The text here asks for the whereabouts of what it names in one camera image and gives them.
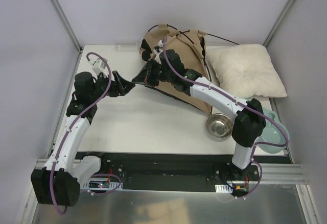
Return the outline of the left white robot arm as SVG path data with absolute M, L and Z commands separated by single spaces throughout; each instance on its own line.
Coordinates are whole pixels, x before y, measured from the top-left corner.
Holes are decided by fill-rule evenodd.
M 109 76 L 90 72 L 75 75 L 74 92 L 66 110 L 64 129 L 53 152 L 42 168 L 31 174 L 32 186 L 40 204 L 73 207 L 81 187 L 92 175 L 104 177 L 108 165 L 96 156 L 86 156 L 75 166 L 79 145 L 97 112 L 97 103 L 104 97 L 128 94 L 135 84 L 122 78 L 117 71 Z

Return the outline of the clear plastic bottle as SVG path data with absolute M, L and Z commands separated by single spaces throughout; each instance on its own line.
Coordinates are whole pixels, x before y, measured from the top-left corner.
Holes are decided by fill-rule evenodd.
M 139 42 L 117 42 L 116 50 L 121 52 L 135 52 L 139 50 Z

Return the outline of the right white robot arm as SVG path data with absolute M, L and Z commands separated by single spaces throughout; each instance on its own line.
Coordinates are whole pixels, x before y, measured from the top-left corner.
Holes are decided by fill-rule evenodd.
M 226 115 L 232 121 L 231 136 L 236 142 L 230 175 L 238 181 L 248 175 L 254 143 L 266 126 L 263 107 L 257 99 L 247 101 L 223 91 L 199 72 L 185 68 L 172 49 L 149 59 L 132 82 L 147 87 L 170 83 L 178 92 L 198 98 Z

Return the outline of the green double pet bowl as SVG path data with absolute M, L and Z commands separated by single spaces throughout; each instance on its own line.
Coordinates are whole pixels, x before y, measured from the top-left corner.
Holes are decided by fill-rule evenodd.
M 268 116 L 273 121 L 275 121 L 287 134 L 288 139 L 290 139 L 289 132 L 287 131 L 285 126 L 280 122 L 278 115 L 274 111 L 268 110 L 266 108 L 263 108 L 263 112 L 266 116 Z M 268 120 L 266 120 L 266 126 L 261 136 L 258 138 L 258 141 L 269 142 L 269 143 L 280 144 L 280 145 L 286 143 L 285 138 L 282 135 L 282 133 L 279 131 L 279 129 Z M 277 154 L 284 150 L 284 147 L 277 147 L 277 146 L 271 146 L 265 144 L 259 144 L 259 148 L 269 154 Z

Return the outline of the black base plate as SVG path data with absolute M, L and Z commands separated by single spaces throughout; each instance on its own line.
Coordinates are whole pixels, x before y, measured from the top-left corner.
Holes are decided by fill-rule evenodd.
M 78 152 L 75 158 L 86 156 L 99 157 L 99 172 L 120 177 L 124 190 L 215 192 L 224 183 L 259 180 L 256 165 L 237 170 L 227 155 Z

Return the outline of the cream white pillow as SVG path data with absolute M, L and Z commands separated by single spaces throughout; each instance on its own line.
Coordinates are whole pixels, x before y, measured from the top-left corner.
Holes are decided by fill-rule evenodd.
M 267 49 L 260 44 L 211 48 L 206 57 L 220 87 L 236 97 L 287 97 Z

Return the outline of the steel pet bowl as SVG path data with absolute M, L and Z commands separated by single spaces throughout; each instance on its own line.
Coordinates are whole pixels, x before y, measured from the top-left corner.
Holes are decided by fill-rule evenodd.
M 222 113 L 212 114 L 206 121 L 208 132 L 217 139 L 226 139 L 231 136 L 233 122 Z

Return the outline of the beige fabric pet tent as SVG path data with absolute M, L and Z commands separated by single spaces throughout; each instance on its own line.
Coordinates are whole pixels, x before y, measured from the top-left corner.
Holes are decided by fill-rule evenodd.
M 166 38 L 163 39 L 163 52 L 160 55 L 162 66 L 166 70 L 166 81 L 159 82 L 159 85 L 156 87 L 146 87 L 156 90 L 178 101 L 189 104 L 203 111 L 205 114 L 210 115 L 212 113 L 212 106 L 200 99 L 192 97 L 189 90 L 192 84 L 186 81 L 187 79 L 196 80 L 200 77 L 204 77 L 209 80 L 208 73 L 203 63 L 205 56 L 200 58 L 193 53 L 180 55 L 176 53 L 174 49 L 167 50 L 166 40 Z M 145 62 L 142 69 L 146 69 L 147 62 L 150 59 L 154 59 L 155 54 L 142 55 L 140 53 L 140 55 L 142 60 Z

